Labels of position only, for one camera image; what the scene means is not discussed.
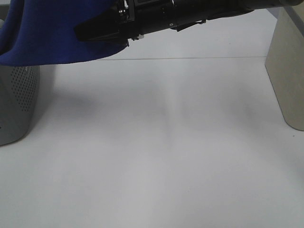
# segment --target blue cloth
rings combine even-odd
[[[65,64],[104,58],[125,46],[80,42],[73,28],[113,0],[12,0],[0,29],[0,65]]]

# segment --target gray speaker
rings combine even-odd
[[[27,133],[38,89],[38,66],[0,66],[0,145]]]

